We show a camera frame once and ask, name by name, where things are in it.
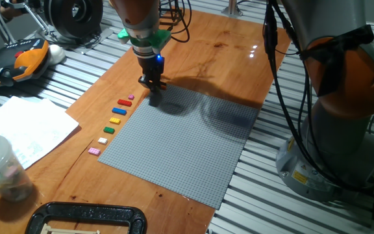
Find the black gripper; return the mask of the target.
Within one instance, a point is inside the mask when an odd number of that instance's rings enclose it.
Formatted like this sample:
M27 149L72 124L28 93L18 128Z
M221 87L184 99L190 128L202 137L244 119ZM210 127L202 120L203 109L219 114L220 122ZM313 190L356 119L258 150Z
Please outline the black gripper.
M157 93L161 89L160 74L164 73L165 58L158 54L150 58L138 57L138 63L142 68L143 75L138 79L138 82L145 88L149 88L149 79L145 75L147 72L156 71L151 74L152 87L151 91Z

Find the person's hand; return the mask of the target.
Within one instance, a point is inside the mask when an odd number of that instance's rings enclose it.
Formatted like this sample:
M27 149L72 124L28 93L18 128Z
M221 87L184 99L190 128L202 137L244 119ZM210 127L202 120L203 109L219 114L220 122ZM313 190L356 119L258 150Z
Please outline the person's hand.
M3 5L0 6L0 14L3 18L5 18L8 21L23 15L21 10Z

